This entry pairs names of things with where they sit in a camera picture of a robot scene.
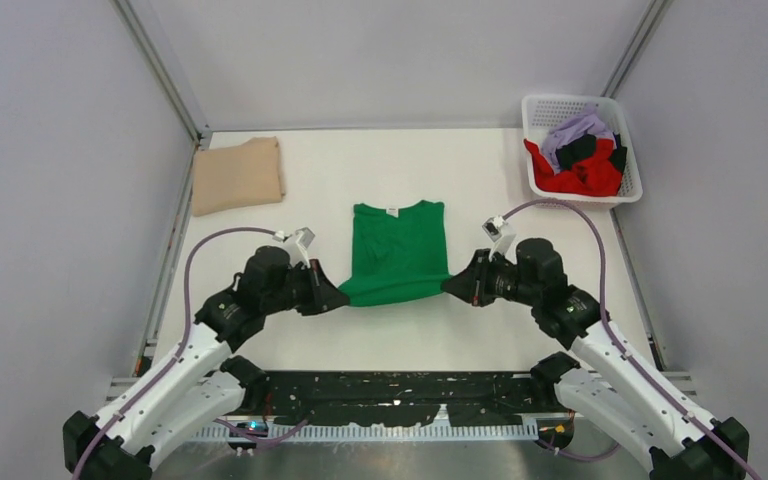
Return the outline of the green t shirt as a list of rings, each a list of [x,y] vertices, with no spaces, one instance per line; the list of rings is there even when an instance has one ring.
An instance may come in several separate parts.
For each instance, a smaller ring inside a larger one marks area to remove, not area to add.
[[[421,200],[403,208],[353,207],[351,272],[339,290],[368,308],[442,293],[451,277],[445,204]]]

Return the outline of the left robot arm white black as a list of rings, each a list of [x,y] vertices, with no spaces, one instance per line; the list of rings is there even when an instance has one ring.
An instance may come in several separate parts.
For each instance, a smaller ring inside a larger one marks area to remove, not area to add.
[[[258,248],[230,286],[205,300],[161,361],[97,413],[77,411],[66,420],[66,469],[75,479],[151,478],[208,423],[265,405],[265,373],[236,352],[268,316],[320,315],[348,303],[318,260],[294,262],[280,247]]]

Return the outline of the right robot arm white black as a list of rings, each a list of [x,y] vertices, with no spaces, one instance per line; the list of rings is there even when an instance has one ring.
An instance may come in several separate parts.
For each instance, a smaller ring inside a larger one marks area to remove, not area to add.
[[[716,419],[644,359],[607,319],[602,305],[569,284],[553,245],[531,238],[516,260],[478,250],[442,284],[476,307],[497,299],[530,307],[540,330],[562,351],[531,373],[531,397],[544,410],[561,405],[592,421],[632,454],[652,479],[743,479],[749,433],[735,418]]]

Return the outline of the folded beige t shirt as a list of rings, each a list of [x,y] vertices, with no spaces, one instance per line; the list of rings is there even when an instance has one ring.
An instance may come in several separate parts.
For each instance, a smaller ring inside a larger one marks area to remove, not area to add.
[[[195,217],[280,203],[285,195],[281,147],[275,137],[256,137],[194,155],[191,213]]]

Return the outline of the red t shirt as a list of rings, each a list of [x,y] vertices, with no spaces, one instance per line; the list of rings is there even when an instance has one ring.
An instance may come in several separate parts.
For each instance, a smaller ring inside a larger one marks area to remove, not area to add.
[[[591,158],[571,171],[555,174],[536,144],[524,140],[524,146],[531,155],[535,183],[541,190],[588,197],[616,196],[619,192],[624,173],[617,172],[607,160]]]

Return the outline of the black t shirt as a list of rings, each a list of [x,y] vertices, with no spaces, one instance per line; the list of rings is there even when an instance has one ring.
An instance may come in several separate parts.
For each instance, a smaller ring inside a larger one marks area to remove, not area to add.
[[[562,171],[571,171],[576,165],[588,159],[597,158],[607,160],[617,172],[624,173],[628,161],[628,148],[617,133],[605,138],[585,134],[557,149],[555,157]]]

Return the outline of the white plastic laundry basket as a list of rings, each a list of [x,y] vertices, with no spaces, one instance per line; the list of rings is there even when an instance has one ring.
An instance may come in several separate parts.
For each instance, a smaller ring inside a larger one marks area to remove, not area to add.
[[[610,98],[580,95],[543,94],[528,95],[522,99],[522,123],[524,140],[536,144],[539,149],[549,131],[567,118],[580,113],[587,103],[595,103],[598,116],[607,126],[622,137],[628,148],[628,161],[622,183],[616,196],[588,197],[541,190],[535,183],[532,158],[526,161],[528,182],[537,198],[552,198],[571,202],[580,207],[611,209],[622,203],[638,201],[642,196],[642,185],[637,169],[630,134],[619,104]]]

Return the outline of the lilac t shirt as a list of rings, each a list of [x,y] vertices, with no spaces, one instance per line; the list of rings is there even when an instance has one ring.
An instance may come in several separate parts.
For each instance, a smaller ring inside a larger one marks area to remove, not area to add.
[[[587,103],[583,110],[552,128],[544,139],[540,151],[555,174],[564,170],[557,151],[585,135],[605,139],[616,148],[616,134],[598,116],[595,103]]]

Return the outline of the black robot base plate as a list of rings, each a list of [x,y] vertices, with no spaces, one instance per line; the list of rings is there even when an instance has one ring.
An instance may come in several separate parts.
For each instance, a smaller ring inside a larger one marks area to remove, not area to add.
[[[546,381],[526,372],[268,371],[233,415],[280,425],[412,427],[445,412],[462,426],[506,426],[566,413]]]

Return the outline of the left aluminium frame post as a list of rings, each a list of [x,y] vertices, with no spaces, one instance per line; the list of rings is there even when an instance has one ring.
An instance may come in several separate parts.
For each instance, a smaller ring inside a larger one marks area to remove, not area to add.
[[[161,92],[192,143],[201,146],[211,134],[191,87],[149,1],[110,1],[135,42]]]

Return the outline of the aluminium frame post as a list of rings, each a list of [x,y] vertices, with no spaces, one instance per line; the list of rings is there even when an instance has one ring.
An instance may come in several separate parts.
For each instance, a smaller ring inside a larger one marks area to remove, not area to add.
[[[673,3],[673,0],[651,0],[648,2],[643,16],[601,91],[602,97],[615,98],[617,96]]]
[[[149,1],[110,1],[135,42],[161,92],[192,143],[201,146],[211,134],[191,87]]]

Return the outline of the right aluminium frame post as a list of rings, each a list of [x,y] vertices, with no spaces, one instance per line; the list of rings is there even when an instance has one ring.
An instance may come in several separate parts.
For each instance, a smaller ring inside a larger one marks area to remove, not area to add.
[[[651,0],[648,2],[643,16],[601,91],[602,97],[615,98],[617,96],[673,3],[673,0]]]

